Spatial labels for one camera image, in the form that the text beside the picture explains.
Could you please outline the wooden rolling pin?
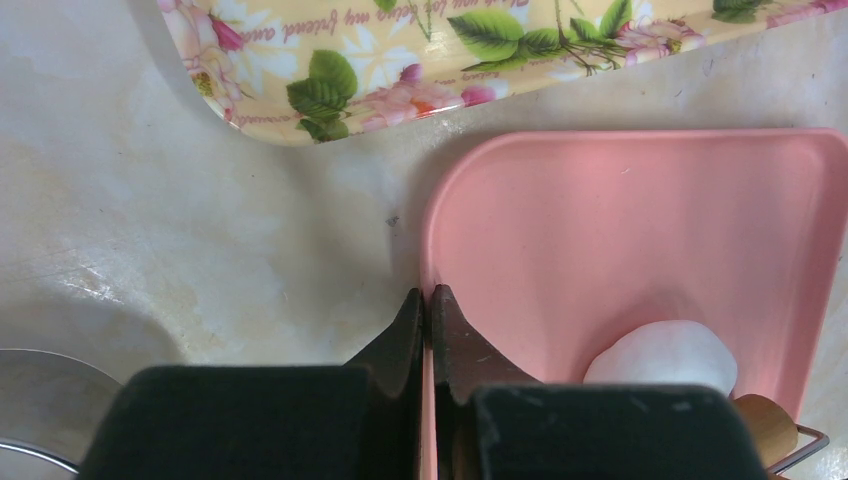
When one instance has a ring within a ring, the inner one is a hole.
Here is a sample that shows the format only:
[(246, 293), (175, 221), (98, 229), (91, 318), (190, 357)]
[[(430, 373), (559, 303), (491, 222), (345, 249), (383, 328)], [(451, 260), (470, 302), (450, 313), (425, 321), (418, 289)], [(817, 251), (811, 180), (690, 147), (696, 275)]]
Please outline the wooden rolling pin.
[(786, 479), (787, 470), (830, 443), (825, 433), (796, 423), (787, 411), (767, 397), (747, 394), (733, 403), (770, 479)]

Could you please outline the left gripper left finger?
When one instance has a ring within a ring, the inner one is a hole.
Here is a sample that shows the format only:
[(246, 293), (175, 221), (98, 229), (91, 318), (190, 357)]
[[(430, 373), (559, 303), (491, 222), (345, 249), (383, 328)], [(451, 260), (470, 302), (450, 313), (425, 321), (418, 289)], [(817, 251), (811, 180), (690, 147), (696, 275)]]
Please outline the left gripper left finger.
[(99, 426), (82, 479), (415, 479), (424, 302), (341, 365), (158, 366)]

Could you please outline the white dough ball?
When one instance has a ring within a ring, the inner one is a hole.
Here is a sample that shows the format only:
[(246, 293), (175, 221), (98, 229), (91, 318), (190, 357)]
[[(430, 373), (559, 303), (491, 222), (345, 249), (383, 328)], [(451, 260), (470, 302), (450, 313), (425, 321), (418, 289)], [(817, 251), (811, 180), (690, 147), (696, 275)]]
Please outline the white dough ball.
[(700, 385), (729, 396), (738, 364), (706, 326), (667, 320), (638, 327), (597, 355), (583, 381), (591, 384)]

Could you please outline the pink plastic tray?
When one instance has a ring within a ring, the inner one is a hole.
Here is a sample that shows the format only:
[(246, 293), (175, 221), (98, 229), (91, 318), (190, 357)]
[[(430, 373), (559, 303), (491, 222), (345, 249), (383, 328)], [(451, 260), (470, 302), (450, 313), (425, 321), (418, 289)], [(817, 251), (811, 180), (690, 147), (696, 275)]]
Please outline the pink plastic tray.
[(735, 393), (800, 411), (847, 222), (831, 129), (525, 132), (461, 159), (425, 215), (421, 283), (531, 376), (580, 382), (631, 330), (686, 319)]

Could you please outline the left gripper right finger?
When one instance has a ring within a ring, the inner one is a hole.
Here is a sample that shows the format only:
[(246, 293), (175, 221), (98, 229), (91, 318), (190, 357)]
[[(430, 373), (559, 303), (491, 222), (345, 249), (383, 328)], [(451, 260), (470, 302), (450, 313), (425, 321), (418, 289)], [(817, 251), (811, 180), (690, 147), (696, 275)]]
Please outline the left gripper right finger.
[(763, 479), (729, 400), (700, 386), (545, 384), (430, 299), (437, 479)]

